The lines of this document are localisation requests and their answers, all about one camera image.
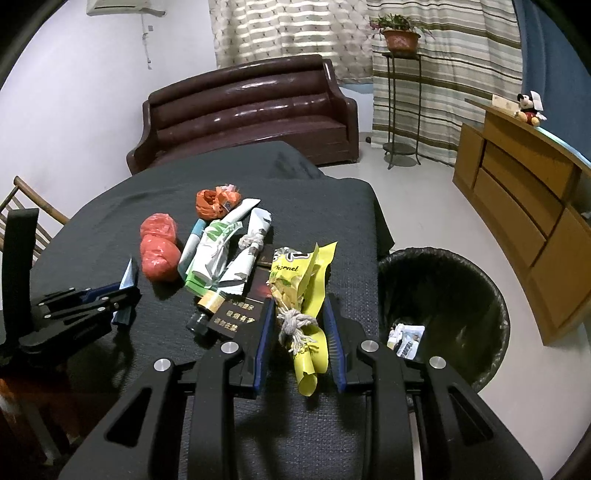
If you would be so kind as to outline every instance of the silver screw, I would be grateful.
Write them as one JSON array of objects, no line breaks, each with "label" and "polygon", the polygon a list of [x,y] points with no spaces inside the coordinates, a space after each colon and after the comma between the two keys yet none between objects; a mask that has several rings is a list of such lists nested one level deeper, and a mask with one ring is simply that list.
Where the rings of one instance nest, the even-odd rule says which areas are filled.
[{"label": "silver screw", "polygon": [[226,342],[222,344],[222,352],[234,353],[238,350],[238,344],[236,342]]},{"label": "silver screw", "polygon": [[437,369],[441,370],[442,368],[445,368],[447,363],[440,356],[432,356],[429,359],[429,365],[431,365],[433,368],[437,368]]},{"label": "silver screw", "polygon": [[379,345],[373,340],[364,340],[361,342],[361,348],[366,352],[375,352],[379,348]]},{"label": "silver screw", "polygon": [[172,365],[172,363],[168,358],[161,358],[154,362],[154,370],[158,372],[166,372],[166,370],[170,368],[170,365]]}]

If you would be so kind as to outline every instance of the orange plastic bag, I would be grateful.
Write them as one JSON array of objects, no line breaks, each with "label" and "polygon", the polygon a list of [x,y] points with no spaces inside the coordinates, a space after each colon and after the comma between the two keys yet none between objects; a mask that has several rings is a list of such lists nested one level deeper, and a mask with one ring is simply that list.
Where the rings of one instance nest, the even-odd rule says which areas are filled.
[{"label": "orange plastic bag", "polygon": [[215,220],[224,218],[230,210],[240,203],[242,196],[234,185],[216,187],[216,190],[201,190],[197,193],[195,207],[199,218]]},{"label": "orange plastic bag", "polygon": [[155,213],[139,227],[142,272],[150,281],[174,281],[181,252],[176,246],[177,225],[166,213]]}]

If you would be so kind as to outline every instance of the terracotta pot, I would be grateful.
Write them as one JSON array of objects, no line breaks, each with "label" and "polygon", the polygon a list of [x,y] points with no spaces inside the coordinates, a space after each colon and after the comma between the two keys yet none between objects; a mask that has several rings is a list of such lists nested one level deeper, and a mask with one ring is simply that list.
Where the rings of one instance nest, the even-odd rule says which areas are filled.
[{"label": "terracotta pot", "polygon": [[385,30],[382,32],[392,53],[415,55],[417,52],[418,33],[403,30]]}]

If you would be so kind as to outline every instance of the black garbage bag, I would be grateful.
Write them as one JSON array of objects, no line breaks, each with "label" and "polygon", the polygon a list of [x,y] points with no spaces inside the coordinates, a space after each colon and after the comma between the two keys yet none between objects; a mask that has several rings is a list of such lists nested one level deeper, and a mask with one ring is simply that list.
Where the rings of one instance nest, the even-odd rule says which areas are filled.
[{"label": "black garbage bag", "polygon": [[379,263],[380,337],[397,323],[424,325],[415,360],[443,357],[480,391],[509,344],[503,295],[480,268],[438,248],[407,248]]}]

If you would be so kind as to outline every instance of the blue curtain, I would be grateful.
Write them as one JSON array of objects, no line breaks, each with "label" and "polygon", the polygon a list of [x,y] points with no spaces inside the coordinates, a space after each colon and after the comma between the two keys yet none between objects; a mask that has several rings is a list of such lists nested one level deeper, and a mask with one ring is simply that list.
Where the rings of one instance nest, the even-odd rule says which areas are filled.
[{"label": "blue curtain", "polygon": [[523,93],[538,92],[548,118],[541,126],[591,160],[591,75],[540,7],[532,0],[514,0],[514,4],[521,34]]}]

